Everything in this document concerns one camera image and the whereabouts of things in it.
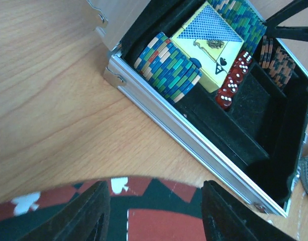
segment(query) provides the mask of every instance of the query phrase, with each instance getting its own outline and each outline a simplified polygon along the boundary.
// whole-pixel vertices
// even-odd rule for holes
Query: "case lid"
[[[89,6],[84,6],[83,9],[87,19],[94,23],[103,43],[112,51],[149,2],[150,0],[87,0]]]

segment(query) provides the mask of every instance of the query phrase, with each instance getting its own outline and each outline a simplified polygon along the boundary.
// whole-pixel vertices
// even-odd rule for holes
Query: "poker chip case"
[[[170,38],[204,3],[88,0],[83,11],[109,49],[104,78],[247,204],[287,216],[308,123],[308,72],[277,38],[289,34],[268,26],[273,48],[283,48],[296,63],[284,90],[258,64],[260,41],[229,111],[200,84],[171,105],[134,68],[157,33]]]

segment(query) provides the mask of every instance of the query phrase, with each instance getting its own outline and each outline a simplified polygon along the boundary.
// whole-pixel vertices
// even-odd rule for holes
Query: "poker chip stack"
[[[281,47],[276,49],[273,56],[273,39],[267,39],[266,36],[263,36],[259,65],[280,89],[287,85],[295,68],[294,60]]]
[[[266,26],[245,0],[208,0],[213,8],[244,40],[243,48],[253,54]]]
[[[134,67],[171,104],[180,101],[202,76],[164,33],[150,41]]]

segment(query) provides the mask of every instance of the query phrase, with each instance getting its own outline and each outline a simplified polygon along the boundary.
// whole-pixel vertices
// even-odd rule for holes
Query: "spade symbol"
[[[225,65],[227,65],[228,63],[225,61],[224,58],[220,58],[220,64],[221,64],[222,66],[225,66]]]

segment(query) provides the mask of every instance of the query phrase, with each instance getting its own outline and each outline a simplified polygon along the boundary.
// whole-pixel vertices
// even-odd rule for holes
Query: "striped poker chip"
[[[198,75],[195,76],[193,81],[177,96],[175,99],[173,99],[173,103],[179,102],[187,93],[190,92],[191,89],[198,83],[199,79],[201,78],[202,73],[199,71]]]
[[[175,71],[174,73],[167,79],[165,82],[164,90],[161,92],[161,95],[167,94],[172,87],[185,75],[185,73],[192,66],[192,62],[190,60],[184,61]]]
[[[152,72],[152,69],[162,59],[164,54],[166,54],[167,51],[170,50],[174,46],[173,43],[170,42],[170,39],[168,39],[168,40],[169,40],[169,43],[167,43],[167,40],[166,40],[161,46],[159,46],[159,48],[157,49],[157,52],[159,52],[158,55],[155,57],[155,59],[153,61],[151,61],[148,68],[145,70],[143,76],[146,79],[147,79],[147,76],[149,75],[149,73]]]
[[[153,76],[149,79],[149,83],[151,86],[155,87],[158,82],[159,78],[162,78],[169,69],[167,67],[172,63],[172,61],[175,59],[176,56],[178,56],[180,53],[179,49],[176,49],[166,60],[165,62],[158,68],[158,70],[153,74]]]
[[[145,65],[143,66],[142,70],[140,71],[140,74],[144,75],[146,70],[148,69],[149,65],[155,60],[155,58],[159,55],[160,51],[162,51],[169,43],[171,40],[167,38],[166,36],[162,37],[157,44],[160,44],[157,49],[154,51],[154,53],[149,57]]]
[[[153,83],[153,87],[158,91],[158,89],[165,83],[166,79],[174,72],[173,66],[178,63],[178,61],[182,58],[184,61],[185,56],[182,52],[179,52],[175,58],[166,66],[163,72],[156,78]]]
[[[266,60],[268,58],[268,52],[269,52],[269,41],[266,39],[265,40],[264,55],[263,55],[263,60],[262,60],[262,68],[263,69],[265,69]]]
[[[164,95],[164,98],[168,99],[172,96],[190,78],[196,69],[197,67],[192,64],[191,68],[184,74],[184,76],[168,91],[167,94]]]
[[[178,88],[173,95],[171,95],[167,101],[171,104],[174,103],[174,99],[179,96],[190,84],[191,82],[195,79],[195,77],[200,73],[199,69],[195,68],[194,72],[190,75],[189,78],[186,79],[186,81]]]
[[[273,51],[273,39],[270,39],[269,40],[269,51],[268,51],[268,56],[267,56],[266,64],[265,64],[266,69],[269,68],[271,56],[272,56],[272,51]]]
[[[155,73],[152,75],[152,77],[148,80],[149,84],[153,85],[153,83],[155,82],[155,80],[157,79],[157,77],[163,72],[166,71],[165,68],[167,67],[167,65],[178,55],[178,53],[180,52],[179,49],[175,49],[175,51],[173,51],[173,53],[171,53],[167,59],[162,63],[162,65],[160,65],[160,67],[157,69],[157,71],[155,71]]]
[[[153,47],[153,45],[161,38],[164,36],[164,33],[159,33],[156,35],[155,38],[152,39],[152,41],[149,42],[149,44],[146,46],[146,48],[143,50],[143,52],[140,54],[138,59],[136,60],[134,67],[136,70],[138,69],[139,64],[142,62],[142,60],[145,58],[145,56],[148,54],[149,50]]]
[[[266,36],[264,35],[263,36],[263,42],[262,42],[262,48],[261,48],[261,55],[260,55],[259,65],[262,65],[264,51],[265,51],[265,43],[266,43]]]
[[[156,88],[158,89],[158,92],[161,93],[166,85],[165,83],[169,79],[170,76],[178,69],[178,67],[186,60],[185,55],[181,55],[181,57],[178,59],[177,57],[175,58],[177,62],[171,67],[171,69],[164,75],[164,77],[161,79],[161,81],[156,85]]]
[[[145,78],[152,83],[153,75],[159,70],[160,66],[162,66],[163,63],[167,60],[167,58],[172,55],[177,48],[175,46],[171,47],[158,61],[158,63],[155,64],[155,66],[152,68],[152,70],[149,72],[148,75],[145,76]]]
[[[145,55],[144,59],[142,60],[142,62],[140,62],[140,64],[138,65],[138,69],[139,72],[141,74],[144,73],[144,71],[146,70],[146,68],[149,66],[150,63],[148,63],[148,60],[150,59],[150,57],[155,53],[155,51],[158,49],[158,47],[165,41],[167,40],[167,37],[164,35],[163,37],[161,37],[154,45],[153,47],[148,51],[148,53]]]

